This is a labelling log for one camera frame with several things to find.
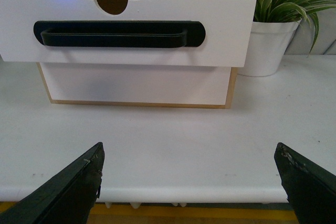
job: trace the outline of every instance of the potted plant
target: potted plant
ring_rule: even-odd
[[[319,34],[317,12],[329,8],[336,8],[336,0],[257,0],[245,66],[238,73],[274,74],[301,20],[314,28],[311,51]]]

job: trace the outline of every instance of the wooden drawer unit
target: wooden drawer unit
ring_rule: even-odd
[[[229,108],[255,0],[0,0],[0,54],[52,103]]]

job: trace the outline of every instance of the drawer handle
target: drawer handle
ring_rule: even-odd
[[[198,47],[205,39],[200,22],[38,21],[37,40],[54,47]]]

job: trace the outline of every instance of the white tabletop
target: white tabletop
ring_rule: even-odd
[[[0,201],[100,141],[102,202],[287,202],[278,142],[336,174],[336,57],[238,76],[230,110],[50,104],[34,63],[0,61]]]

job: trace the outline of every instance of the floor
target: floor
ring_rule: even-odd
[[[298,224],[295,220],[91,215],[87,224]]]
[[[0,202],[0,212],[13,205],[14,202]],[[145,204],[133,209],[129,204],[113,204],[110,208],[105,204],[96,204],[87,224],[299,224],[294,212],[286,205],[280,206],[282,210],[272,205],[237,206]]]

